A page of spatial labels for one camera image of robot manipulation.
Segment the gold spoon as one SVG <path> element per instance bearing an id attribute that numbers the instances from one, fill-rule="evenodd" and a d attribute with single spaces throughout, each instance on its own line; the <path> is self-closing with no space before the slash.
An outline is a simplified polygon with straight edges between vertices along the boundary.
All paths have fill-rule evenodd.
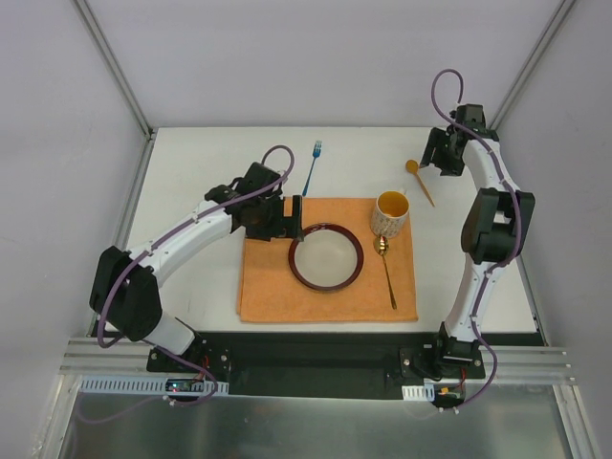
<path id="1" fill-rule="evenodd" d="M 421 176 L 420 176 L 420 164 L 415 161 L 415 160 L 408 160 L 405 163 L 405 169 L 406 171 L 411 174 L 418 182 L 422 192 L 425 194 L 427 200 L 429 201 L 429 203 L 434 207 L 435 206 L 435 202 L 432 199 L 425 183 L 423 182 Z"/>
<path id="2" fill-rule="evenodd" d="M 374 242 L 374 246 L 375 246 L 375 250 L 377 254 L 382 259 L 391 307 L 393 310 L 397 310 L 398 309 L 397 300 L 394 295 L 394 290 L 393 290 L 393 286 L 391 283 L 390 273 L 388 270 L 388 265 L 387 265 L 387 260 L 386 260 L 386 256 L 389 250 L 389 243 L 388 243 L 387 238 L 383 235 L 378 235 Z"/>

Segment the red rimmed plate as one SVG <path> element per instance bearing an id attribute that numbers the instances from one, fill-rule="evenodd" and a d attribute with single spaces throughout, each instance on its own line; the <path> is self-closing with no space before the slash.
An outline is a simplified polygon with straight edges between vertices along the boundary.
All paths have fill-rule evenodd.
<path id="1" fill-rule="evenodd" d="M 364 252 L 349 229 L 332 223 L 317 223 L 303 231 L 288 250 L 294 277 L 304 286 L 331 293 L 350 286 L 361 274 Z"/>

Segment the orange cloth placemat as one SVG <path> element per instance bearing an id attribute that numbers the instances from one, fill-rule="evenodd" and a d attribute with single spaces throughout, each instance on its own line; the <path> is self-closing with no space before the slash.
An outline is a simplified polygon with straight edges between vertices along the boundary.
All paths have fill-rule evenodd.
<path id="1" fill-rule="evenodd" d="M 383 261 L 370 229 L 373 198 L 306 198 L 302 221 L 341 225 L 352 231 L 364 252 L 359 277 L 348 287 L 331 293 L 302 285 L 288 263 L 290 239 L 264 242 L 246 239 L 237 311 L 253 323 L 399 322 L 416 321 L 417 296 L 409 223 L 390 241 L 386 256 L 398 309 L 390 303 Z"/>

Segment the white floral mug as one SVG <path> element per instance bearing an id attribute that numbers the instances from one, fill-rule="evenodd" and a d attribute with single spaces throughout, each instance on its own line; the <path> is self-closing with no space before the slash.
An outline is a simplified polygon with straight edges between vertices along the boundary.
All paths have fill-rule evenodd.
<path id="1" fill-rule="evenodd" d="M 397 237 L 409 217 L 410 203 L 401 189 L 388 190 L 375 200 L 370 229 L 376 236 Z"/>

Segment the blue metal fork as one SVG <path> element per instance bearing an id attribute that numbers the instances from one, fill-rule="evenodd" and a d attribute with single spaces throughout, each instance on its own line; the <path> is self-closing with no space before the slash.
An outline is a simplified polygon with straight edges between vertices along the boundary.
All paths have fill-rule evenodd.
<path id="1" fill-rule="evenodd" d="M 306 197 L 308 194 L 309 186 L 312 181 L 312 176 L 313 176 L 314 169 L 315 169 L 315 164 L 316 164 L 317 159 L 320 157 L 321 149 L 322 149 L 322 141 L 317 140 L 313 148 L 312 160 L 311 160 L 308 176 L 305 181 L 304 187 L 302 188 L 302 192 L 301 192 L 302 197 Z"/>

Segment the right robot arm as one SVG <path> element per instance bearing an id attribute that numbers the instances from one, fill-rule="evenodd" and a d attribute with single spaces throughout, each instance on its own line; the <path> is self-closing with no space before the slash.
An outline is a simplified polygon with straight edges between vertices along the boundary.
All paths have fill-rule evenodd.
<path id="1" fill-rule="evenodd" d="M 421 164 L 444 176 L 469 171 L 476 195 L 461 232 L 466 263 L 457 296 L 432 345 L 412 361 L 414 373 L 434 381 L 459 376 L 480 360 L 492 289 L 520 255 L 536 204 L 510 177 L 482 106 L 461 104 L 449 119 L 447 129 L 431 130 Z"/>

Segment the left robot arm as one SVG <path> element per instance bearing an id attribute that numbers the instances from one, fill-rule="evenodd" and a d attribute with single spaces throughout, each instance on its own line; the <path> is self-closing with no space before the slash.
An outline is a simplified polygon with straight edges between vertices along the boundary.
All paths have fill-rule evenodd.
<path id="1" fill-rule="evenodd" d="M 256 240 L 301 239 L 302 198 L 286 198 L 283 180 L 262 163 L 253 163 L 244 176 L 210 189 L 166 234 L 128 251 L 106 249 L 89 299 L 98 323 L 110 323 L 131 341 L 165 349 L 181 371 L 196 369 L 203 350 L 194 331 L 164 311 L 160 289 L 194 255 L 238 229 Z"/>

